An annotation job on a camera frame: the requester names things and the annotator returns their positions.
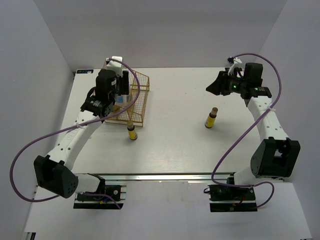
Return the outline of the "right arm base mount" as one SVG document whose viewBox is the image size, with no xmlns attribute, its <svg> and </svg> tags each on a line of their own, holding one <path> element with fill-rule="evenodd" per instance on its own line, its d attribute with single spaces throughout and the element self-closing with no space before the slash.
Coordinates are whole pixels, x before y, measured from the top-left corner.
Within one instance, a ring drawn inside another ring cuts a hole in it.
<svg viewBox="0 0 320 240">
<path fill-rule="evenodd" d="M 253 188 L 228 187 L 218 184 L 208 185 L 203 190 L 209 195 L 211 213 L 257 212 L 256 196 Z"/>
</svg>

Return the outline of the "small yellow bottle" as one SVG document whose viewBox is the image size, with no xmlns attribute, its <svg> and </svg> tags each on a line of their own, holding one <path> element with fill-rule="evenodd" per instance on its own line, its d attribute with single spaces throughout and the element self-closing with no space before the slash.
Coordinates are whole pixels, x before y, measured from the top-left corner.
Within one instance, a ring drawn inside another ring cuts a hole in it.
<svg viewBox="0 0 320 240">
<path fill-rule="evenodd" d="M 128 135 L 130 140 L 136 140 L 138 138 L 138 135 L 135 130 L 135 126 L 132 120 L 127 121 L 127 130 L 128 130 Z"/>
<path fill-rule="evenodd" d="M 206 128 L 210 129 L 214 126 L 215 124 L 215 120 L 217 117 L 217 113 L 218 113 L 218 108 L 217 107 L 213 107 L 212 110 L 210 111 L 204 125 Z"/>
</svg>

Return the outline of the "white jar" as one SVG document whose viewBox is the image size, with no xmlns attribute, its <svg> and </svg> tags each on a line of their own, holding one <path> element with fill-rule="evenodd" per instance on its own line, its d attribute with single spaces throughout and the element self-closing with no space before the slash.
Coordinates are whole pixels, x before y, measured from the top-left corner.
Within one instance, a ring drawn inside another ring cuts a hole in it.
<svg viewBox="0 0 320 240">
<path fill-rule="evenodd" d="M 117 106 L 126 107 L 132 99 L 131 86 L 128 86 L 129 93 L 117 95 L 115 98 L 115 104 Z"/>
</svg>

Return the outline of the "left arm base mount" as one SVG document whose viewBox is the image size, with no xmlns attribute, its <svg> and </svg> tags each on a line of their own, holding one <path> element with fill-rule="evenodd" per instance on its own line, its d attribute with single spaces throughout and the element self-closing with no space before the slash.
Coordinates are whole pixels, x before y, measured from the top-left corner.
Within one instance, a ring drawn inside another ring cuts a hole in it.
<svg viewBox="0 0 320 240">
<path fill-rule="evenodd" d="M 127 193 L 123 182 L 107 182 L 97 196 L 77 193 L 73 208 L 82 210 L 121 210 Z"/>
</svg>

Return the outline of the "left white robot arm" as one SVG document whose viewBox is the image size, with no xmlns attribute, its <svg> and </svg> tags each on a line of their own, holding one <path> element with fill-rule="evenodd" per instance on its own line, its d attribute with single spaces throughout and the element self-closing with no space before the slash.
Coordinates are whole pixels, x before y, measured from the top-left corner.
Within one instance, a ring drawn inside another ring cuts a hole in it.
<svg viewBox="0 0 320 240">
<path fill-rule="evenodd" d="M 117 96 L 129 93 L 129 73 L 110 69 L 99 71 L 74 122 L 59 143 L 33 162 L 38 186 L 65 199 L 74 193 L 89 193 L 99 200 L 105 196 L 105 180 L 94 174 L 74 174 L 74 163 L 91 137 L 114 108 Z"/>
</svg>

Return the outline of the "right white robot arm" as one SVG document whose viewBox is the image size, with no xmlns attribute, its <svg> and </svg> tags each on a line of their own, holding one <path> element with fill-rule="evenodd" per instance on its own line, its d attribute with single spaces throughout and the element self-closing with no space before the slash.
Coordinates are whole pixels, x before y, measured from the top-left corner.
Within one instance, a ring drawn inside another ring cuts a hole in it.
<svg viewBox="0 0 320 240">
<path fill-rule="evenodd" d="M 244 193 L 244 188 L 259 185 L 263 179 L 283 179 L 292 175 L 301 145 L 292 140 L 282 128 L 272 107 L 272 94 L 262 85 L 263 65 L 246 63 L 243 75 L 238 75 L 238 67 L 233 64 L 229 70 L 218 73 L 216 80 L 206 91 L 216 96 L 240 94 L 254 118 L 260 145 L 251 157 L 250 165 L 235 172 L 233 182 L 225 188 L 226 195 L 236 200 Z"/>
</svg>

